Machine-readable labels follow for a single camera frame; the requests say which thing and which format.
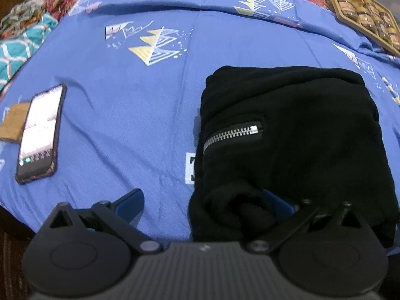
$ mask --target phone screen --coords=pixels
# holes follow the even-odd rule
[[[63,86],[60,85],[36,95],[31,101],[19,149],[18,167],[39,169],[49,163],[62,92]]]

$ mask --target phone case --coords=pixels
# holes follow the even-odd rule
[[[63,109],[65,94],[67,93],[67,86],[65,84],[61,83],[61,84],[56,85],[54,87],[51,87],[51,88],[49,88],[49,89],[47,89],[45,91],[37,93],[32,98],[32,100],[33,100],[37,95],[46,93],[46,92],[50,91],[51,89],[54,89],[54,88],[59,87],[59,86],[62,86],[62,93],[61,93],[61,97],[60,97],[59,105],[58,105],[57,119],[55,120],[55,129],[54,129],[54,138],[53,138],[53,150],[51,152],[51,164],[50,164],[49,168],[46,169],[42,173],[38,173],[38,174],[32,175],[29,178],[20,178],[17,175],[17,170],[18,170],[18,165],[19,165],[19,159],[17,159],[17,167],[15,169],[15,180],[20,185],[29,183],[29,182],[31,182],[33,180],[36,180],[36,179],[49,177],[49,176],[53,175],[57,170],[57,150],[59,148],[59,132],[60,132],[60,122],[61,122],[61,111]],[[27,120],[28,120],[28,114],[29,114],[30,110],[31,110],[31,105],[29,105],[29,109],[27,111],[27,116],[26,116],[25,122],[23,123],[23,128],[24,129],[25,129],[25,125],[26,125]],[[18,157],[19,157],[20,152],[21,152],[21,145],[19,145]]]

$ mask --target wooden board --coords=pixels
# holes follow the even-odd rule
[[[21,141],[30,104],[16,103],[11,105],[3,123],[0,125],[0,140],[14,143]]]
[[[335,12],[336,12],[336,16],[337,19],[343,23],[345,23],[346,25],[349,25],[351,28],[358,30],[359,32],[362,32],[365,36],[371,38],[372,40],[374,40],[376,43],[378,43],[381,47],[383,47],[386,51],[390,52],[392,55],[396,55],[396,56],[400,56],[400,52],[398,50],[396,50],[391,44],[385,42],[382,38],[380,38],[378,35],[374,34],[373,32],[370,32],[368,29],[364,28],[362,25],[360,25],[359,23],[353,21],[352,19],[346,17],[343,13],[342,10],[339,6],[339,3],[337,0],[331,0],[333,3],[333,7],[335,8]],[[397,32],[399,33],[399,26],[397,25],[396,19],[395,17],[393,17],[393,14],[390,12],[390,10],[388,10],[387,8],[385,8],[382,4],[380,4],[378,1],[376,0],[352,0],[354,3],[361,3],[362,1],[371,1],[372,3],[374,3],[378,8],[382,8],[384,9],[387,14],[389,15],[392,23],[395,26],[395,29],[397,30]]]

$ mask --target ribbed surface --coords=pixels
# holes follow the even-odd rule
[[[32,300],[49,300],[35,295]],[[328,300],[287,282],[268,256],[233,243],[174,243],[141,257],[129,276],[104,294],[85,300]],[[379,299],[373,295],[349,298]]]

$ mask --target smartphone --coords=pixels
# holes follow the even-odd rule
[[[66,85],[60,84],[33,97],[18,152],[17,183],[24,184],[55,173],[61,108],[66,92]]]

